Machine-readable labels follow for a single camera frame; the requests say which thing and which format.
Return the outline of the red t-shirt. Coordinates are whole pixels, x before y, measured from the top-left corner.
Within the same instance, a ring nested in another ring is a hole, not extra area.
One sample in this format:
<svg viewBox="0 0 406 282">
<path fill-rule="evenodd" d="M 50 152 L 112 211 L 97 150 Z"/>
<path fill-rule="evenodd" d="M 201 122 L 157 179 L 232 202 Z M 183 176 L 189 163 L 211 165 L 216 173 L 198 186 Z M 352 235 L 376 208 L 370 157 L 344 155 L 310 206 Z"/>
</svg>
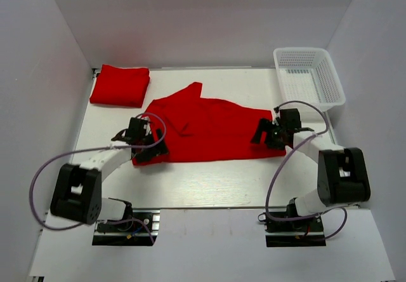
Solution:
<svg viewBox="0 0 406 282">
<path fill-rule="evenodd" d="M 285 156 L 285 150 L 251 143 L 259 120 L 272 119 L 270 111 L 202 98 L 201 91 L 202 83 L 194 82 L 149 104 L 151 129 L 166 133 L 164 142 L 169 150 L 148 161 L 150 165 Z"/>
<path fill-rule="evenodd" d="M 91 104 L 141 108 L 148 85 L 148 68 L 118 68 L 103 64 L 89 98 Z"/>
</svg>

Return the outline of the white plastic basket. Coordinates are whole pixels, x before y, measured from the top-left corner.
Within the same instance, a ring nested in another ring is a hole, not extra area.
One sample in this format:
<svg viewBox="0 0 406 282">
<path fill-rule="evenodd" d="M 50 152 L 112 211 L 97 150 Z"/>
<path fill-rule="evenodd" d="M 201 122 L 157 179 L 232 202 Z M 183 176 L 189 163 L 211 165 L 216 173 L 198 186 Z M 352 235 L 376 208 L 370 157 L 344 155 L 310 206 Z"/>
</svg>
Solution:
<svg viewBox="0 0 406 282">
<path fill-rule="evenodd" d="M 283 101 L 304 101 L 322 112 L 345 103 L 339 76 L 327 50 L 277 48 L 273 59 Z"/>
</svg>

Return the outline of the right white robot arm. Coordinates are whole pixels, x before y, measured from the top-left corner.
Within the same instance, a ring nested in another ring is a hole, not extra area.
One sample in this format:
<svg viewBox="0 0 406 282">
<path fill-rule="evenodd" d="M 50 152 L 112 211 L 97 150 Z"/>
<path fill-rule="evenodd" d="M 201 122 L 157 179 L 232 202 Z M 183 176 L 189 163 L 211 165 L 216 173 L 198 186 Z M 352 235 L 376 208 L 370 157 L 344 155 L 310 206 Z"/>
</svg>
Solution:
<svg viewBox="0 0 406 282">
<path fill-rule="evenodd" d="M 357 147 L 345 148 L 322 138 L 311 128 L 303 127 L 297 109 L 277 107 L 276 120 L 259 120 L 251 140 L 254 144 L 264 141 L 274 151 L 291 151 L 281 162 L 271 179 L 273 189 L 278 175 L 295 152 L 300 152 L 317 164 L 317 186 L 301 197 L 292 198 L 285 215 L 276 217 L 265 208 L 265 217 L 275 222 L 287 222 L 296 231 L 308 225 L 311 218 L 335 208 L 342 208 L 370 199 L 371 190 L 363 152 Z"/>
</svg>

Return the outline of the folded red t-shirt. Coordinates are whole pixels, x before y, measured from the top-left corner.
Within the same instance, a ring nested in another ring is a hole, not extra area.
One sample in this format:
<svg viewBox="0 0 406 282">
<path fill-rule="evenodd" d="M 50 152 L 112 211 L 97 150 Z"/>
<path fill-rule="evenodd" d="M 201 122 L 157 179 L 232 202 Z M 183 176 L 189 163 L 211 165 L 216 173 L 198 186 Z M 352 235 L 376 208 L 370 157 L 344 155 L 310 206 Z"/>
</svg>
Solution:
<svg viewBox="0 0 406 282">
<path fill-rule="evenodd" d="M 148 68 L 118 68 L 103 64 L 89 98 L 91 104 L 141 108 L 148 85 Z"/>
</svg>

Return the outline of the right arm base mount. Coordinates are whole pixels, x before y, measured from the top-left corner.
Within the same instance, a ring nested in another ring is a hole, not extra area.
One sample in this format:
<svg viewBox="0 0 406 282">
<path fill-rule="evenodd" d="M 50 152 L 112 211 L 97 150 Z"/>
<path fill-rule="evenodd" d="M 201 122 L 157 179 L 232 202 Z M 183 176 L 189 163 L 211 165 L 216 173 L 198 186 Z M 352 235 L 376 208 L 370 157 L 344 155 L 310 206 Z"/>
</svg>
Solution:
<svg viewBox="0 0 406 282">
<path fill-rule="evenodd" d="M 320 218 L 294 222 L 270 220 L 265 212 L 258 215 L 265 227 L 267 248 L 299 248 L 326 246 L 324 226 Z"/>
</svg>

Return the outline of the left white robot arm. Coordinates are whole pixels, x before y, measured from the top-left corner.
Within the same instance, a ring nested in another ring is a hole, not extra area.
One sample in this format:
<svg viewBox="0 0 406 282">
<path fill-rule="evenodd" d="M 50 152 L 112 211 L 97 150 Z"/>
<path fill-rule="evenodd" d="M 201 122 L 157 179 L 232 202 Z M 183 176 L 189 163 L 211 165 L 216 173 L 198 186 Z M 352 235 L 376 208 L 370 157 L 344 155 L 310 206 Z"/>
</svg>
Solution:
<svg viewBox="0 0 406 282">
<path fill-rule="evenodd" d="M 132 117 L 128 127 L 90 159 L 81 164 L 63 165 L 51 199 L 51 214 L 86 225 L 101 220 L 112 222 L 122 231 L 130 229 L 134 223 L 130 203 L 103 198 L 102 183 L 133 159 L 146 163 L 156 156 L 168 154 L 164 142 L 166 132 L 166 125 L 159 116 L 140 114 Z"/>
</svg>

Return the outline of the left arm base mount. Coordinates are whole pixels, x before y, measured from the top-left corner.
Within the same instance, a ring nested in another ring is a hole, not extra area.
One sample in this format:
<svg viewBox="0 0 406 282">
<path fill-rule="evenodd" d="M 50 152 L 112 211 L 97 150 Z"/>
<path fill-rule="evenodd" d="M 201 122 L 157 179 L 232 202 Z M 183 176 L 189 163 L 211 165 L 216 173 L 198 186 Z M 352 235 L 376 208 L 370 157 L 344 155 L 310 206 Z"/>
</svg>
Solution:
<svg viewBox="0 0 406 282">
<path fill-rule="evenodd" d="M 150 231 L 153 240 L 157 239 L 160 224 L 159 210 L 133 209 L 128 218 L 142 221 Z M 93 233 L 93 246 L 153 246 L 147 230 L 139 222 L 126 222 L 121 225 L 96 223 Z"/>
</svg>

